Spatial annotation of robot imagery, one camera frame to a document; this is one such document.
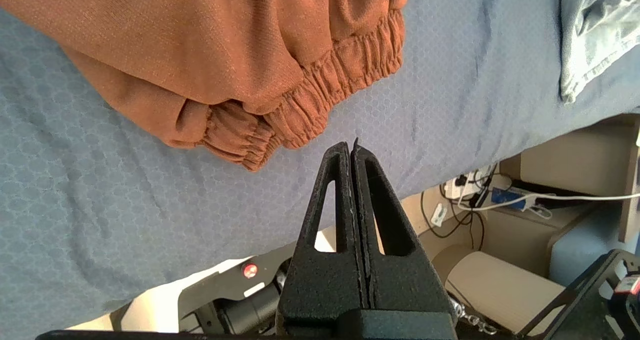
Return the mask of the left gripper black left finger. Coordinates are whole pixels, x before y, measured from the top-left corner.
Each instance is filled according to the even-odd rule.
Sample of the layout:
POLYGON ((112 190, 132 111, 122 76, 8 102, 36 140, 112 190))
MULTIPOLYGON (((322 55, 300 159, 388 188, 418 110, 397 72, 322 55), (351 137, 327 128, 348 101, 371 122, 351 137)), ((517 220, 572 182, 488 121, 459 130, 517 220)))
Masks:
POLYGON ((291 339, 334 337, 338 318, 362 306, 349 146, 339 142, 322 157, 279 298, 277 334, 291 339), (334 185, 336 251, 316 249, 327 189, 334 185))

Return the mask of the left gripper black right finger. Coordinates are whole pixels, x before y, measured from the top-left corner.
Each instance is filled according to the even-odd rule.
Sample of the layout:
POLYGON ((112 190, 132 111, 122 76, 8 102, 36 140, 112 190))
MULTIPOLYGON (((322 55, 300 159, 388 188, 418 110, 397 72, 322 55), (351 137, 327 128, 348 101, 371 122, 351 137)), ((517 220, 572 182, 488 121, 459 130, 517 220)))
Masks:
POLYGON ((350 313, 362 340, 455 340, 450 298, 377 158, 350 153, 359 244, 361 308, 350 313))

